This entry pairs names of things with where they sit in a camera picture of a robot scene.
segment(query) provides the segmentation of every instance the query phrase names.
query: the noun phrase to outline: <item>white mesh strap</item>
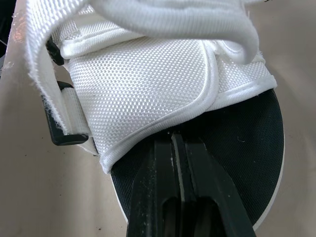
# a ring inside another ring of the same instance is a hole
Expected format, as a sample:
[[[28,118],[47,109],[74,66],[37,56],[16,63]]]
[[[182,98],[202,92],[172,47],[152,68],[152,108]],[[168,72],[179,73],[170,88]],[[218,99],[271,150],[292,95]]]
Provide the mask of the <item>white mesh strap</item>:
[[[143,37],[135,39],[131,45],[130,39],[148,34],[160,38],[230,40],[234,43],[223,41],[221,48],[227,51],[231,59],[242,63],[251,62],[258,49],[257,34],[239,0],[92,0],[91,4],[99,8],[99,13],[114,21],[112,23],[100,18],[92,28],[81,25],[75,17],[69,19],[75,13],[90,17],[93,11],[86,7],[87,2],[29,0],[26,54],[30,62],[30,76],[45,97],[57,125],[64,134],[92,133],[98,152],[102,155],[101,163],[105,172],[109,172],[114,162],[147,135],[205,112],[214,103],[218,93],[216,58],[211,47],[205,47],[203,41],[166,41]],[[135,7],[131,5],[132,2],[140,7],[135,11],[136,14],[130,14]],[[115,23],[137,33],[122,29]],[[99,34],[96,29],[104,29],[104,24],[111,31]],[[78,98],[73,90],[61,92],[57,86],[52,63],[44,46],[55,30],[57,34],[53,35],[54,40],[65,45],[68,40],[78,40],[76,34],[80,30],[85,32],[84,36],[88,36],[80,39],[84,40],[82,51],[71,48],[74,41],[67,45],[70,47],[68,52],[62,49],[64,56],[70,55],[69,71]],[[105,37],[101,41],[106,42],[106,45],[96,43],[100,40],[94,37],[99,36]],[[126,40],[129,43],[125,44],[124,49],[122,45]],[[105,68],[125,71],[120,74],[119,71]],[[82,147],[96,153],[91,139]]]
[[[192,11],[189,12],[174,11],[174,7],[168,3],[170,1],[156,2],[165,3],[166,8],[161,8],[161,5],[156,7],[155,1],[140,4],[139,1],[134,0],[95,0],[91,4],[99,8],[102,15],[115,23],[152,36],[221,38],[236,41],[244,49],[242,57],[237,58],[237,61],[250,62],[258,48],[255,29],[243,13],[239,0],[225,0],[224,3],[221,3],[222,1],[206,1],[203,4],[203,9],[206,8],[206,10],[202,12],[200,12],[201,7],[191,1],[181,1],[189,9],[192,5]],[[56,122],[65,134],[70,133],[71,125],[44,45],[57,26],[82,9],[87,2],[88,0],[27,1],[26,56],[30,63],[30,76],[45,97]]]

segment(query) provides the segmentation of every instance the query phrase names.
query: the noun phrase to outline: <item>plastic buckle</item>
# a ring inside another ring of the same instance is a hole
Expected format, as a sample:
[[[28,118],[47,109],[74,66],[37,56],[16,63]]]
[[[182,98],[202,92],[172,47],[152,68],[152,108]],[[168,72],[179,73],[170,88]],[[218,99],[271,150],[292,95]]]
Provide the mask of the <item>plastic buckle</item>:
[[[66,82],[57,81],[57,83],[60,90],[63,90],[64,88],[69,88],[69,87],[73,88],[72,85]],[[89,139],[88,134],[64,135],[63,130],[56,126],[57,123],[52,117],[51,112],[48,106],[45,105],[45,103],[44,103],[44,109],[45,109],[45,114],[47,118],[50,137],[51,137],[52,142],[55,145],[57,146],[77,145],[77,144],[82,144]]]
[[[50,37],[46,42],[46,49],[50,58],[56,63],[58,66],[64,65],[65,61],[64,58],[60,54],[60,49],[54,43],[53,38]]]

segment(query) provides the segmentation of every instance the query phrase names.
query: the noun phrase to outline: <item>table surface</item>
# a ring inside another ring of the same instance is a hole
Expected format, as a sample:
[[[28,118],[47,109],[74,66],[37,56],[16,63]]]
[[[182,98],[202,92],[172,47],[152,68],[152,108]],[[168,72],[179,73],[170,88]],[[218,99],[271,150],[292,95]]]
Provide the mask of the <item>table surface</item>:
[[[0,79],[0,236],[123,237],[126,222],[97,157],[50,140],[24,60],[25,1],[18,0]],[[285,130],[276,200],[258,237],[316,236],[316,1],[251,7]],[[58,80],[69,81],[56,69]]]

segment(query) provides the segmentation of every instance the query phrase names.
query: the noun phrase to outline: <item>black clamp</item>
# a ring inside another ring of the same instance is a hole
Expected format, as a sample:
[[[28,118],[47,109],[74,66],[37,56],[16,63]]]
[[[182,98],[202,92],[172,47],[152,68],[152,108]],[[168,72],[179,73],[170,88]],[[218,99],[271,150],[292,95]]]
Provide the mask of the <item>black clamp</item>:
[[[255,237],[237,189],[200,140],[153,141],[131,194],[127,237]]]
[[[73,88],[72,85],[57,81],[59,89],[63,90],[64,88]],[[51,115],[51,111],[48,108],[46,103],[44,102],[44,109],[46,113],[48,128],[51,136],[52,142],[57,146],[67,146],[67,145],[77,145],[82,144],[86,142],[89,139],[88,134],[70,134],[70,135],[64,135],[63,130],[56,126],[56,121]]]

